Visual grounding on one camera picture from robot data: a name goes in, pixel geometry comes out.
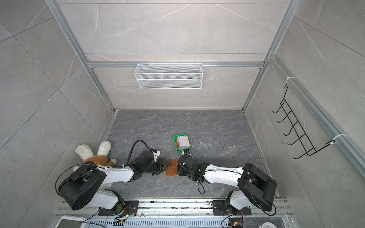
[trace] black wire rack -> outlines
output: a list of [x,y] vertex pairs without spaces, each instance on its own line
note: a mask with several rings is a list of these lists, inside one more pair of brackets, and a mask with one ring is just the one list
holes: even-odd
[[[304,154],[302,154],[301,156],[299,156],[298,158],[301,158],[301,157],[303,157],[304,155],[307,155],[307,156],[312,156],[312,155],[314,155],[315,153],[317,153],[318,151],[320,151],[320,150],[322,150],[322,149],[324,149],[324,148],[326,148],[327,146],[329,146],[329,145],[331,145],[331,142],[334,142],[334,140],[331,140],[331,141],[329,141],[329,142],[327,142],[327,143],[325,143],[325,146],[324,147],[322,147],[321,149],[319,149],[319,150],[316,150],[316,148],[314,148],[314,146],[313,146],[313,144],[312,144],[312,142],[311,142],[311,140],[310,140],[310,138],[308,137],[308,135],[307,135],[307,133],[306,133],[306,131],[304,130],[304,128],[302,127],[302,125],[301,125],[301,123],[299,122],[299,120],[298,120],[298,118],[296,117],[296,115],[295,115],[295,113],[293,112],[293,110],[292,110],[292,108],[290,107],[290,105],[288,104],[288,102],[285,100],[285,95],[287,94],[287,91],[288,91],[288,84],[286,84],[285,85],[285,87],[284,87],[284,89],[286,88],[286,90],[285,90],[285,94],[284,94],[284,97],[283,97],[283,99],[281,100],[281,102],[280,102],[280,108],[276,111],[276,112],[273,112],[273,113],[277,113],[280,109],[283,109],[283,111],[285,112],[285,114],[286,114],[286,116],[284,117],[284,119],[283,120],[281,120],[281,121],[277,121],[278,123],[281,123],[281,122],[283,122],[286,118],[288,118],[288,120],[290,121],[290,124],[292,125],[292,127],[290,128],[290,131],[289,131],[289,133],[288,134],[284,134],[283,133],[283,135],[285,135],[285,136],[288,136],[291,132],[292,132],[292,130],[294,129],[294,131],[295,131],[295,133],[296,133],[296,135],[297,135],[297,137],[298,137],[298,139],[297,140],[295,140],[293,143],[291,143],[291,144],[288,144],[287,143],[287,145],[293,145],[294,143],[296,143],[297,141],[300,141],[300,143],[301,143],[301,145],[303,146],[303,149],[305,150],[305,153]],[[283,107],[283,105],[284,104],[286,104],[288,107],[289,107],[289,109],[290,109],[290,111],[289,112],[287,112],[285,109],[284,109],[284,107]],[[289,118],[289,114],[290,113],[292,113],[293,114],[293,116],[295,117],[295,121],[292,121],[290,118]],[[303,135],[301,135],[301,136],[299,136],[299,134],[298,134],[298,132],[297,132],[297,130],[295,129],[295,125],[297,125],[297,124],[299,124],[299,126],[301,127],[301,129],[303,130],[303,132],[304,132],[304,134]],[[308,139],[308,141],[309,141],[309,143],[311,144],[311,148],[307,151],[307,149],[305,148],[305,146],[304,146],[304,144],[303,144],[303,142],[302,142],[302,138],[303,137],[307,137],[307,139]]]

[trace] plush bunny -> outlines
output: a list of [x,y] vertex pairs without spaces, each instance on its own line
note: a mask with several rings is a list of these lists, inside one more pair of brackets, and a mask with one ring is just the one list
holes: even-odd
[[[90,147],[85,144],[78,145],[75,149],[75,152],[81,157],[84,162],[92,161],[96,165],[114,166],[116,165],[116,159],[111,159],[108,162],[108,153],[111,148],[112,144],[109,141],[104,141],[100,144],[96,156],[94,156]],[[72,170],[75,172],[79,167],[80,166],[75,166]]]

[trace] green box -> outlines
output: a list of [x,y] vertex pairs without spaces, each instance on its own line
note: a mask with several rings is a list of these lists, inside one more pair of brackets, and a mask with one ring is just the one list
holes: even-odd
[[177,137],[182,136],[182,135],[186,135],[186,136],[188,136],[187,134],[181,134],[181,135],[175,135],[175,136],[174,136],[174,140],[175,140],[175,149],[176,149],[176,151],[177,151],[177,152],[179,152],[179,153],[183,152],[184,150],[177,150],[176,139],[177,139]]

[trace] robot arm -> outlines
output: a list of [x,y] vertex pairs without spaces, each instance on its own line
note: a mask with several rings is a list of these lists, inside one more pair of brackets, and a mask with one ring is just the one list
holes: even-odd
[[[114,191],[100,190],[100,185],[135,181],[143,173],[160,174],[171,164],[157,158],[159,153],[155,149],[144,151],[125,167],[104,167],[87,162],[58,186],[58,193],[73,210],[97,206],[118,215],[123,210],[123,198]],[[184,153],[178,160],[178,175],[188,176],[200,183],[206,180],[209,183],[223,183],[239,188],[231,191],[225,202],[225,208],[231,214],[236,215],[242,208],[252,205],[263,211],[271,211],[276,182],[252,164],[247,163],[238,168],[198,164],[190,154]]]
[[198,164],[190,154],[183,154],[178,161],[178,175],[189,176],[193,181],[202,183],[223,183],[238,187],[231,191],[226,199],[225,207],[231,214],[237,214],[247,206],[256,206],[263,211],[271,211],[276,181],[253,164],[244,167],[226,168],[208,163]]
[[115,191],[105,191],[99,187],[106,183],[135,181],[143,173],[162,173],[171,163],[158,158],[159,154],[156,149],[144,151],[125,167],[97,166],[93,162],[86,162],[58,186],[57,193],[66,200],[72,210],[79,210],[84,206],[97,206],[118,215],[123,210],[123,198]]

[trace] white wire basket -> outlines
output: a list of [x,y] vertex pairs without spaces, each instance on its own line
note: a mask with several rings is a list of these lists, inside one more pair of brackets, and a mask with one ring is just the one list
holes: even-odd
[[141,89],[201,89],[199,63],[141,63],[134,72]]

